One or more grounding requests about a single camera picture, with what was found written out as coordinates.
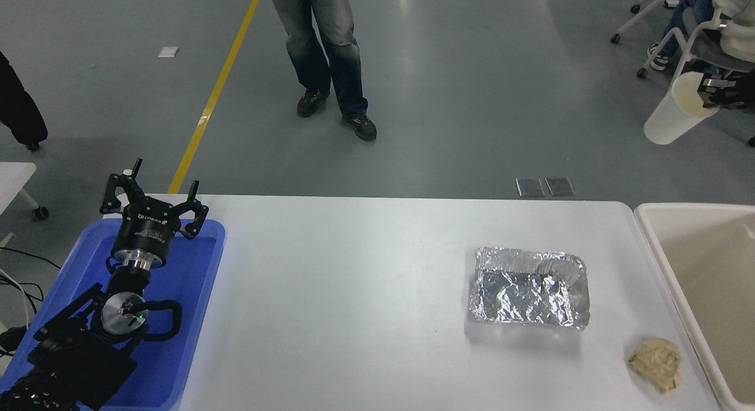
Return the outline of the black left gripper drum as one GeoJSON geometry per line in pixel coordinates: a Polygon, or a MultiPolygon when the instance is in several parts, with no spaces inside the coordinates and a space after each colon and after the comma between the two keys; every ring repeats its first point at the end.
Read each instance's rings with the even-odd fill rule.
{"type": "Polygon", "coordinates": [[[117,233],[111,257],[125,262],[137,251],[149,254],[154,262],[167,262],[172,242],[180,231],[180,218],[167,208],[145,209],[132,204],[122,209],[122,224],[117,233]]]}

